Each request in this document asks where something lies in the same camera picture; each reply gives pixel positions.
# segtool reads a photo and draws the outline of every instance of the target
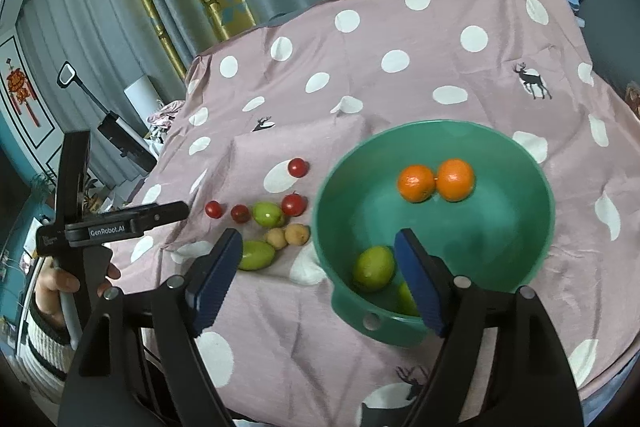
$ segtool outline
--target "hand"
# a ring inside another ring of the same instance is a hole
[[[107,277],[110,279],[119,279],[120,270],[113,264],[109,265]],[[107,279],[98,286],[98,296],[107,288],[111,287],[111,282]],[[60,305],[60,292],[75,293],[80,289],[80,282],[76,277],[63,269],[53,266],[53,258],[47,257],[38,275],[35,285],[36,306],[47,319],[47,322],[55,328],[65,327],[65,317],[62,314],[62,306]]]

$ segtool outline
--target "bowl rim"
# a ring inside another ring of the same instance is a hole
[[[409,127],[409,126],[413,126],[413,125],[420,125],[420,124],[425,124],[425,123],[456,123],[456,124],[461,123],[461,124],[467,124],[467,125],[471,125],[471,126],[474,126],[474,127],[478,127],[478,128],[480,128],[482,130],[491,131],[492,133],[497,134],[500,137],[506,138],[507,140],[512,142],[514,145],[516,145],[516,147],[519,148],[522,151],[522,153],[524,153],[524,155],[529,159],[530,163],[534,166],[534,168],[537,169],[538,174],[540,174],[540,177],[542,178],[543,185],[545,186],[546,195],[547,195],[547,201],[548,201],[548,204],[549,204],[549,215],[550,215],[549,226],[548,226],[548,229],[546,231],[545,242],[544,242],[544,244],[542,246],[542,249],[541,249],[542,254],[538,256],[537,261],[531,266],[531,268],[527,272],[526,276],[524,276],[524,279],[512,291],[515,292],[517,290],[517,288],[519,288],[520,286],[529,284],[533,280],[533,278],[537,275],[537,273],[539,272],[540,268],[542,267],[542,264],[544,263],[545,259],[547,258],[548,252],[549,252],[549,248],[551,247],[551,243],[552,243],[554,235],[555,235],[555,229],[556,229],[556,198],[554,197],[553,190],[551,189],[551,185],[549,184],[549,181],[546,178],[545,172],[543,171],[543,169],[539,165],[539,163],[533,158],[533,156],[530,155],[529,151],[527,151],[521,144],[516,142],[516,140],[514,140],[513,138],[510,138],[506,134],[504,134],[504,133],[502,133],[502,132],[500,132],[497,129],[494,129],[492,127],[488,127],[488,126],[485,126],[485,125],[482,125],[482,124],[479,124],[479,123],[476,123],[476,122],[471,122],[471,121],[466,121],[466,120],[451,120],[451,119],[441,118],[441,119],[437,119],[437,120],[418,120],[418,121],[403,123],[403,124],[400,124],[400,125],[396,125],[395,127],[391,127],[389,129],[385,129],[384,131],[381,131],[381,132],[379,132],[377,134],[369,136],[367,139],[361,141],[354,148],[352,148],[349,152],[344,154],[342,156],[342,158],[340,158],[340,160],[338,160],[338,162],[331,169],[331,172],[329,172],[329,174],[324,178],[324,181],[322,181],[321,187],[318,190],[318,194],[317,194],[315,200],[319,201],[319,199],[322,197],[322,194],[324,193],[324,190],[325,190],[326,186],[328,185],[329,181],[331,180],[331,178],[333,177],[335,172],[357,150],[361,149],[362,147],[364,147],[369,142],[371,142],[371,141],[373,141],[373,140],[375,140],[375,139],[377,139],[377,138],[379,138],[379,137],[381,137],[381,136],[383,136],[383,135],[385,135],[387,133],[395,132],[395,131],[397,131],[397,130],[399,130],[401,128],[404,128],[404,127]],[[372,302],[367,301],[367,299],[365,299],[364,297],[359,295],[359,293],[357,293],[354,290],[352,290],[349,287],[349,285],[347,285],[342,280],[342,278],[340,276],[338,276],[336,271],[332,268],[330,263],[327,261],[326,257],[324,256],[324,253],[322,252],[322,249],[319,246],[319,239],[318,239],[318,234],[317,234],[317,231],[319,230],[318,229],[318,208],[319,208],[319,205],[318,204],[314,204],[314,211],[313,211],[313,216],[312,216],[312,230],[314,230],[314,233],[312,234],[313,244],[314,244],[314,248],[316,250],[316,254],[318,255],[318,259],[320,261],[320,264],[322,266],[322,269],[324,269],[324,271],[327,273],[327,275],[329,276],[329,279],[332,280],[332,282],[334,283],[334,286],[340,286],[340,289],[347,290],[347,292],[351,294],[352,298],[356,299],[356,301],[359,302],[359,304],[361,304],[363,307],[365,307],[369,311],[373,311],[374,313],[377,313],[379,315],[383,315],[383,316],[386,316],[386,317],[389,317],[389,318],[392,318],[392,319],[401,320],[403,322],[414,322],[414,323],[422,324],[422,319],[420,317],[412,317],[411,315],[404,315],[404,314],[401,314],[401,313],[398,313],[398,312],[392,312],[392,311],[389,311],[389,310],[387,310],[385,308],[381,308],[381,307],[373,304]]]

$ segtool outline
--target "white cylinder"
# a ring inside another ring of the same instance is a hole
[[[153,113],[164,106],[164,102],[161,100],[160,95],[154,88],[151,80],[146,74],[143,74],[133,84],[124,90],[124,94],[127,95],[129,102],[136,110],[140,120],[142,120],[146,128],[151,128],[151,124],[146,121]]]

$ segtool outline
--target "person's arm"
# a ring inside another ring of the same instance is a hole
[[[118,279],[119,270],[111,265],[108,277]],[[108,280],[98,288],[98,295],[111,286]],[[34,298],[28,314],[28,341],[16,360],[24,381],[43,397],[59,403],[74,352],[60,305],[60,292],[74,293],[78,279],[54,268],[51,258],[42,266],[35,284]]]

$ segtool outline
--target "green fruit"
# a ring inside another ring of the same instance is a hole
[[[398,311],[402,315],[413,315],[419,317],[418,306],[415,305],[414,296],[409,291],[409,286],[403,282],[398,286]]]
[[[358,256],[353,267],[353,284],[363,292],[382,290],[391,282],[396,260],[389,247],[371,247]]]
[[[276,255],[275,249],[264,241],[243,241],[239,269],[251,271],[267,268]]]
[[[269,201],[259,201],[254,204],[252,213],[254,214],[255,222],[261,227],[265,227],[265,229],[277,227],[282,218],[281,208]]]

